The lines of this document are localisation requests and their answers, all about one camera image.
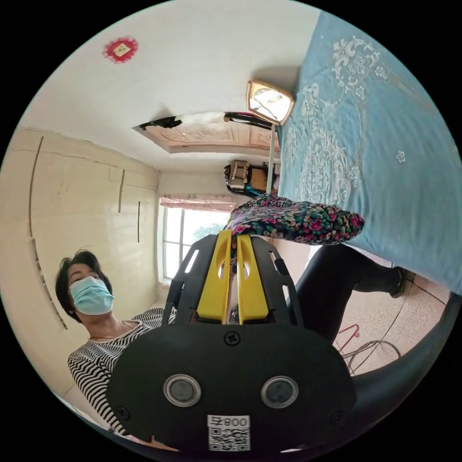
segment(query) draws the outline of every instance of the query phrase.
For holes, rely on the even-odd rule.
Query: face mask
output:
[[[83,314],[99,315],[112,310],[114,297],[100,279],[91,276],[74,282],[69,291],[74,306]]]

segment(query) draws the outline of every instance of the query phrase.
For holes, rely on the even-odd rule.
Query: blue bedspread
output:
[[[361,214],[352,246],[462,295],[462,163],[418,80],[322,12],[295,95],[278,129],[279,195]]]

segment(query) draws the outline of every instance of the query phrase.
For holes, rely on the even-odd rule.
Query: black and white striped shirt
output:
[[[106,388],[114,366],[125,347],[148,330],[160,327],[164,308],[153,308],[132,318],[139,321],[134,327],[120,337],[106,342],[89,340],[74,351],[67,360],[72,377],[85,398],[97,413],[111,426],[115,433],[125,435],[126,432],[106,401]],[[175,318],[170,315],[169,322]]]

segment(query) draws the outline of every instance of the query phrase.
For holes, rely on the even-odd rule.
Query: floral cloth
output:
[[[232,229],[231,265],[236,265],[239,234],[286,239],[301,244],[337,245],[361,233],[364,220],[334,205],[293,202],[277,194],[264,194],[231,212],[225,229]]]

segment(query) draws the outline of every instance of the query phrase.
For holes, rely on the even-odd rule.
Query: window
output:
[[[218,234],[227,224],[230,214],[160,207],[162,219],[162,254],[159,274],[170,282],[186,257],[191,245],[209,234]]]

